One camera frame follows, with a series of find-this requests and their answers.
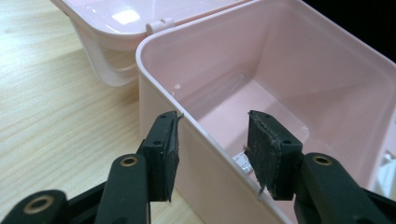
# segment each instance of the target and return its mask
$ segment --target black mechanical arm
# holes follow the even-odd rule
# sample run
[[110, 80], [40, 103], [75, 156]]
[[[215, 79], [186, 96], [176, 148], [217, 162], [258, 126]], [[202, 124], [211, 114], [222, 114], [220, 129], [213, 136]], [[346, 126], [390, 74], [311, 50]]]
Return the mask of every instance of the black mechanical arm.
[[[67, 200], [59, 190], [32, 194], [3, 224], [150, 223], [150, 202], [171, 201], [178, 165], [175, 111], [160, 115], [136, 154], [114, 160], [107, 182]], [[274, 117], [249, 112], [245, 153], [274, 200], [290, 201], [299, 223], [396, 223], [396, 202], [361, 189], [334, 158], [302, 153]]]

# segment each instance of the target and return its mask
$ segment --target plastic container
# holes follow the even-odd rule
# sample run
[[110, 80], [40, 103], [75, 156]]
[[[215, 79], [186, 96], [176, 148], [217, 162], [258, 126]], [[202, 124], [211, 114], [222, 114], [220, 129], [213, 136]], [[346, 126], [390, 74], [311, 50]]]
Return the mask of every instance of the plastic container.
[[107, 52], [117, 57], [134, 57], [138, 44], [148, 35], [246, 0], [51, 1], [70, 18], [99, 80], [117, 87], [137, 79], [136, 63], [132, 59], [114, 64], [106, 56]]
[[395, 63], [303, 2], [252, 1], [162, 31], [136, 60], [142, 134], [158, 114], [184, 113], [176, 187], [207, 223], [294, 220], [292, 202], [259, 202], [254, 174], [232, 159], [249, 110], [273, 115], [304, 153], [335, 157], [367, 189], [392, 153]]

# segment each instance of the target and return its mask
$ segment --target bolt hole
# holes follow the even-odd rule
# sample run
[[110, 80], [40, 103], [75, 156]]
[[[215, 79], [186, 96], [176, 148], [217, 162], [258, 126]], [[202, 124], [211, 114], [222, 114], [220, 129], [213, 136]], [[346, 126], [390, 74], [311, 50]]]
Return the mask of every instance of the bolt hole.
[[331, 165], [332, 161], [328, 158], [321, 157], [321, 156], [316, 156], [313, 158], [313, 160], [320, 165]]
[[23, 209], [23, 212], [28, 215], [37, 214], [46, 210], [53, 203], [53, 197], [50, 195], [42, 195], [34, 198]]
[[137, 164], [137, 158], [127, 157], [120, 162], [121, 166], [133, 166]]

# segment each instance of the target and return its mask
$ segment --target white sticker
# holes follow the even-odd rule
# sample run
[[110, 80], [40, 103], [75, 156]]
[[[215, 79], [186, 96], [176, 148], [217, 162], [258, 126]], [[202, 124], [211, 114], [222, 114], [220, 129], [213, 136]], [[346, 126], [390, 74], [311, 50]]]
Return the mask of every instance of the white sticker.
[[242, 170], [245, 171], [246, 174], [253, 170], [253, 167], [251, 167], [248, 157], [244, 152], [240, 152], [238, 155], [234, 156], [233, 160], [242, 168]]

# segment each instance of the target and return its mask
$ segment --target wood grain surface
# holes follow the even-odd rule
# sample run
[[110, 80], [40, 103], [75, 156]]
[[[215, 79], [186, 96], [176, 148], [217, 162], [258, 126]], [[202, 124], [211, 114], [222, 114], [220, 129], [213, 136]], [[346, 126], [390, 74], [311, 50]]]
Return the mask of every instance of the wood grain surface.
[[[137, 83], [98, 81], [69, 19], [49, 0], [0, 2], [0, 220], [43, 190], [70, 199], [140, 145]], [[203, 223], [174, 192], [152, 223]]]

